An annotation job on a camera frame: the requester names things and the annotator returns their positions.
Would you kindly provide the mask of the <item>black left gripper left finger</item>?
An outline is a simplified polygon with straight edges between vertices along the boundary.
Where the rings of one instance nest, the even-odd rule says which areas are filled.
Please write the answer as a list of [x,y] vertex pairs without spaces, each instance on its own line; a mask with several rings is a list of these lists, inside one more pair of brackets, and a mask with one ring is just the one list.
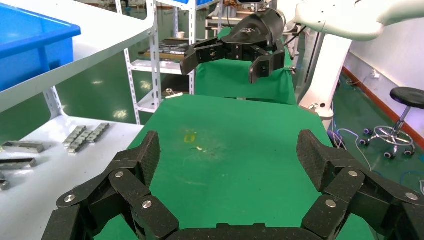
[[102,173],[57,199],[42,238],[92,240],[117,216],[140,240],[169,238],[179,221],[150,191],[160,154],[156,131],[139,146],[118,152]]

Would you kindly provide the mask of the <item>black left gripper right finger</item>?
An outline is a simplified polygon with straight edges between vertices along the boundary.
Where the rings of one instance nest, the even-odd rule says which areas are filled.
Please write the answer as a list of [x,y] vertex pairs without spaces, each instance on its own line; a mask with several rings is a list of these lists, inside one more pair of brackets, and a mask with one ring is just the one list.
[[334,240],[356,215],[386,240],[423,239],[422,196],[366,169],[348,151],[322,144],[308,129],[299,132],[296,153],[320,192],[301,222],[303,229]]

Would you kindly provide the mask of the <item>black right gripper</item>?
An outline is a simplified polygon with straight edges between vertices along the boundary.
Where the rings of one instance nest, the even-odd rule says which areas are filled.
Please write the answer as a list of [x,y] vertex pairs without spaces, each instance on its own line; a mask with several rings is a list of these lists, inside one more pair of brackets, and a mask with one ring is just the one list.
[[180,61],[181,74],[186,76],[200,64],[221,59],[252,62],[249,83],[269,77],[285,67],[286,51],[281,38],[286,25],[285,16],[267,8],[241,20],[221,39],[208,38],[189,46]]

